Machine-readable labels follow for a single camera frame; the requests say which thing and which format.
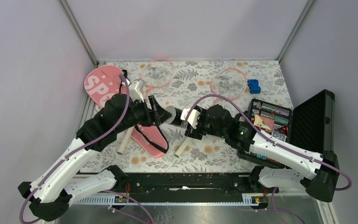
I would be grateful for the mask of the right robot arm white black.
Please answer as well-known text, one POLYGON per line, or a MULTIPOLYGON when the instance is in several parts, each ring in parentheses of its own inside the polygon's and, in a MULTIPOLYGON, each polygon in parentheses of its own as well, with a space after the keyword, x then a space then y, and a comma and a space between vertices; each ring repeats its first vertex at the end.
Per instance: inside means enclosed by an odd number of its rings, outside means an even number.
POLYGON ((189 124, 188 136, 196 139, 205 135, 220 137, 238 152, 271 158, 301 176, 297 188, 304 189, 317 200, 332 202, 339 177, 338 158, 333 151, 318 153, 291 145, 240 121, 238 116, 232 117, 221 105, 209 109, 185 108, 180 118, 189 124))

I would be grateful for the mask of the black shuttlecock tube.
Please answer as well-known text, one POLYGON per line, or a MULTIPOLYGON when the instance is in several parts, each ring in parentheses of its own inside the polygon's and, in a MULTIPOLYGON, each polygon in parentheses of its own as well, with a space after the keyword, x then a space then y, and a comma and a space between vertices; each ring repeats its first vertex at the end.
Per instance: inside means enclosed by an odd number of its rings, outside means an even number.
POLYGON ((168 106, 165 108, 165 110, 167 110, 171 114, 171 117, 165 122, 165 124, 182 128, 186 126, 186 122, 181 119, 181 109, 174 106, 168 106))

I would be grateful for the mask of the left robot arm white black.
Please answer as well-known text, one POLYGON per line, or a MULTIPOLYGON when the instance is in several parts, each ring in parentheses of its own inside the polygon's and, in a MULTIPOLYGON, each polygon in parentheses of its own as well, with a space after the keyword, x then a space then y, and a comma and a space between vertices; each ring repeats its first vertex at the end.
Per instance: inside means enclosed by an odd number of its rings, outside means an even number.
POLYGON ((26 199, 24 204, 38 220, 54 221, 78 200, 97 192, 110 189, 119 192, 125 188, 125 174, 117 165, 73 185, 69 181, 85 162, 116 141, 121 132, 138 125, 159 126, 172 116, 154 96, 149 96, 149 102, 147 105, 141 100, 133 101, 127 94, 115 94, 94 118, 84 123, 70 146, 46 173, 18 186, 26 199))

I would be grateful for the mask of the pink racket bag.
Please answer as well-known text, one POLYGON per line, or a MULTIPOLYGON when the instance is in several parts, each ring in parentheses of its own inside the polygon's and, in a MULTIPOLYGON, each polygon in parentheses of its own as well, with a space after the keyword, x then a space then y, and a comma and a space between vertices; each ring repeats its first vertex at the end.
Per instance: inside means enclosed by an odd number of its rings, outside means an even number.
MULTIPOLYGON (((127 77, 127 71, 114 65, 103 65, 94 69, 85 78, 84 88, 99 108, 104 108, 112 96, 120 92, 126 93, 125 87, 120 86, 120 75, 127 77)), ((169 149, 168 141, 158 126, 136 126, 122 140, 125 146, 129 138, 136 141, 153 158, 164 156, 169 149)))

